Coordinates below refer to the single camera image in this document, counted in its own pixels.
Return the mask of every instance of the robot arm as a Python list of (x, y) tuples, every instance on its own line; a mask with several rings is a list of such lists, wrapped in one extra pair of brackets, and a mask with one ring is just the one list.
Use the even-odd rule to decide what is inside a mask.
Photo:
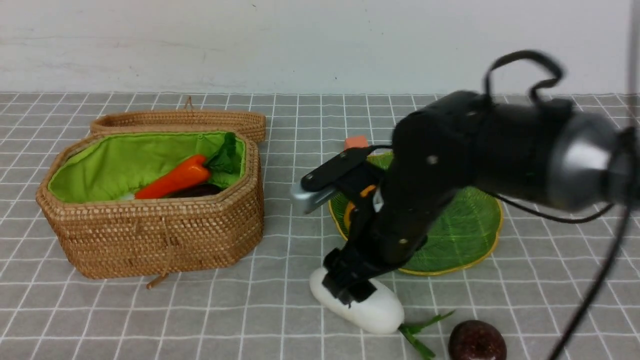
[[(494, 103), (491, 70), (522, 59), (554, 77), (531, 89), (532, 106)], [(295, 184), (292, 201), (302, 213), (337, 192), (357, 209), (347, 244), (324, 259), (323, 286), (345, 305), (366, 300), (376, 290), (368, 280), (402, 267), (467, 186), (569, 212), (599, 202), (621, 204), (632, 166), (620, 151), (620, 132), (570, 100), (541, 100), (537, 90), (561, 78), (544, 54), (509, 54), (487, 73), (485, 94), (454, 92), (401, 120), (386, 171), (366, 162), (374, 148), (349, 149)], [(371, 185), (375, 191), (362, 197)]]

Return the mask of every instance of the basket lid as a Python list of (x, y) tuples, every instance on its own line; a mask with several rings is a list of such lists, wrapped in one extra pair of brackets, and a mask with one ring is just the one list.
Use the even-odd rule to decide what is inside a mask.
[(253, 111), (194, 110), (191, 97), (181, 110), (148, 110), (105, 115), (90, 124), (92, 135), (150, 131), (233, 131), (254, 142), (266, 137), (265, 114)]

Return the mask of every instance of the passion fruit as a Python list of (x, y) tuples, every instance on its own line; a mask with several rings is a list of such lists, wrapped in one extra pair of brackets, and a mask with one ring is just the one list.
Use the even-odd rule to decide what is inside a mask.
[(451, 360), (506, 360), (507, 345), (498, 329), (480, 320), (459, 323), (449, 337)]

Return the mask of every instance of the orange carrot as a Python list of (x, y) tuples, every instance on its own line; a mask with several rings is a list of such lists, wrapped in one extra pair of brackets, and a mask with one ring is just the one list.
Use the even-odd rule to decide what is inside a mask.
[(168, 174), (138, 191), (136, 199), (160, 199), (173, 192), (204, 183), (211, 172), (204, 167), (207, 158), (197, 154), (183, 161)]

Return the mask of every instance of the orange block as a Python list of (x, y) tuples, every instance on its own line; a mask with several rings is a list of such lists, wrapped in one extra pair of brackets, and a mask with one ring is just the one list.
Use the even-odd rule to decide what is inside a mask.
[(352, 147), (367, 147), (369, 143), (364, 135), (352, 136), (344, 140), (344, 149), (350, 149)]

